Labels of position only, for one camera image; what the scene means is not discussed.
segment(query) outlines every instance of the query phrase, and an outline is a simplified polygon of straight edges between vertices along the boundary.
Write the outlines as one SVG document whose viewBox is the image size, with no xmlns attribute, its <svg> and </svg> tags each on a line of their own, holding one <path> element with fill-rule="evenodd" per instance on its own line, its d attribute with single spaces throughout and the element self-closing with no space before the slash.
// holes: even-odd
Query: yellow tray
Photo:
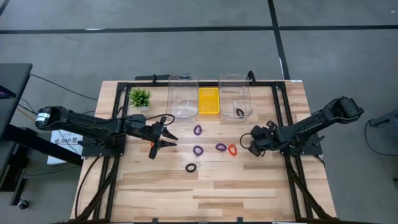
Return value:
<svg viewBox="0 0 398 224">
<path fill-rule="evenodd" d="M 218 88 L 199 88 L 199 113 L 213 115 L 219 112 Z"/>
</svg>

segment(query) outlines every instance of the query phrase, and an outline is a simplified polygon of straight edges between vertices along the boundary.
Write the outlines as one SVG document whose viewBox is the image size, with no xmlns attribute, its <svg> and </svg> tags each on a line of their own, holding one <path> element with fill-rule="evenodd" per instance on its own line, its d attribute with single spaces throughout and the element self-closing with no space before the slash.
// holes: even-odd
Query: label sticker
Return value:
<svg viewBox="0 0 398 224">
<path fill-rule="evenodd" d="M 48 113 L 39 113 L 37 116 L 38 117 L 44 117 L 44 118 L 49 118 L 50 117 L 50 115 Z"/>
<path fill-rule="evenodd" d="M 36 121 L 44 121 L 44 120 L 45 120 L 44 117 L 37 117 L 37 118 L 36 118 Z"/>
</svg>

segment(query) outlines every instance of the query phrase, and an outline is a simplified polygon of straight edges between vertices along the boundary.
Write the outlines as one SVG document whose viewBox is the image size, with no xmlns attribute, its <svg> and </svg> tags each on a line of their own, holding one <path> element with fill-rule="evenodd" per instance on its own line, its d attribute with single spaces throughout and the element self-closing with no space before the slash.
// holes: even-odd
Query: chair wheel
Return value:
<svg viewBox="0 0 398 224">
<path fill-rule="evenodd" d="M 29 202 L 26 201 L 26 200 L 19 200 L 18 207 L 19 207 L 21 210 L 23 210 L 23 209 L 29 207 Z"/>
</svg>

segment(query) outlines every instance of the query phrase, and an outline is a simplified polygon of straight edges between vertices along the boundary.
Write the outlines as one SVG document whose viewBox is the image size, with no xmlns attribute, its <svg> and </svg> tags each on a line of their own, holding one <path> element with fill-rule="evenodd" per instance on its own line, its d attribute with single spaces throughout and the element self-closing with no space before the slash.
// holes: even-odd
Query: small green plant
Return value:
<svg viewBox="0 0 398 224">
<path fill-rule="evenodd" d="M 152 96 L 149 90 L 143 90 L 140 88 L 133 88 L 129 93 L 131 104 L 135 107 L 149 106 L 149 99 Z"/>
</svg>

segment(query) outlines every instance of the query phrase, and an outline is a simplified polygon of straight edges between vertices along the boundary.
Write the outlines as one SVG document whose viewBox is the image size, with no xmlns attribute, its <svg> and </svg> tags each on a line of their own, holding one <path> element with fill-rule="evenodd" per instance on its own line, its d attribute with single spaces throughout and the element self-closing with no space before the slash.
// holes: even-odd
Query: black desk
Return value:
<svg viewBox="0 0 398 224">
<path fill-rule="evenodd" d="M 14 93 L 13 97 L 0 99 L 0 191 L 15 191 L 11 205 L 18 204 L 26 183 L 21 172 L 26 168 L 31 149 L 80 167 L 83 165 L 80 155 L 38 137 L 31 129 L 9 124 L 31 69 L 29 63 L 0 63 L 0 85 Z"/>
</svg>

